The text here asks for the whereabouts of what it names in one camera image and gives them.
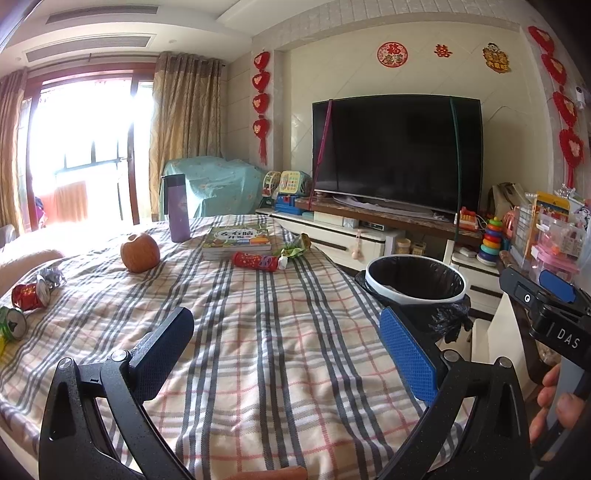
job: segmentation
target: shelf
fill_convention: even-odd
[[[308,198],[302,198],[295,201],[295,206],[308,210]],[[315,197],[312,201],[312,211],[329,213],[347,218],[354,218],[364,222],[379,223],[392,228],[419,232],[425,235],[436,236],[453,240],[456,227],[450,222],[439,222],[424,218],[407,217],[393,213],[374,212],[372,210],[350,207],[335,202],[332,198]],[[480,232],[471,232],[460,230],[459,243],[479,247],[482,243],[482,234]]]

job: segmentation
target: red tassel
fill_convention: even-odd
[[[265,137],[261,138],[259,155],[261,156],[261,164],[267,165],[267,139]]]

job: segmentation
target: toy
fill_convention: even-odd
[[[273,208],[277,199],[277,187],[281,179],[280,171],[268,171],[262,181],[262,199],[259,208]]]
[[[286,170],[281,174],[275,210],[293,215],[301,215],[304,209],[296,207],[299,197],[307,197],[312,187],[312,179],[302,171]]]
[[[501,251],[502,227],[503,223],[497,217],[488,220],[482,245],[476,256],[477,260],[489,267],[496,265],[496,258]]]
[[[462,207],[462,209],[460,210],[460,228],[462,230],[470,230],[472,232],[477,232],[478,220],[476,220],[476,212],[471,212],[466,207]]]

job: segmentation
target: air conditioning vent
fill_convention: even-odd
[[[46,59],[54,55],[61,55],[71,51],[90,50],[93,48],[111,47],[146,47],[150,41],[150,35],[109,35],[104,37],[88,37],[70,40],[48,45],[27,52],[29,62]]]
[[[79,8],[77,10],[68,10],[50,15],[46,24],[70,20],[72,18],[89,17],[91,15],[108,14],[146,14],[156,15],[158,5],[107,5],[105,7]]]

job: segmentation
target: window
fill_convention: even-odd
[[[40,199],[48,224],[86,218],[109,223],[151,221],[152,78],[149,71],[132,70],[27,85],[33,98],[29,100],[28,204],[33,195]],[[26,138],[27,129],[23,132]],[[62,215],[70,208],[83,215]]]

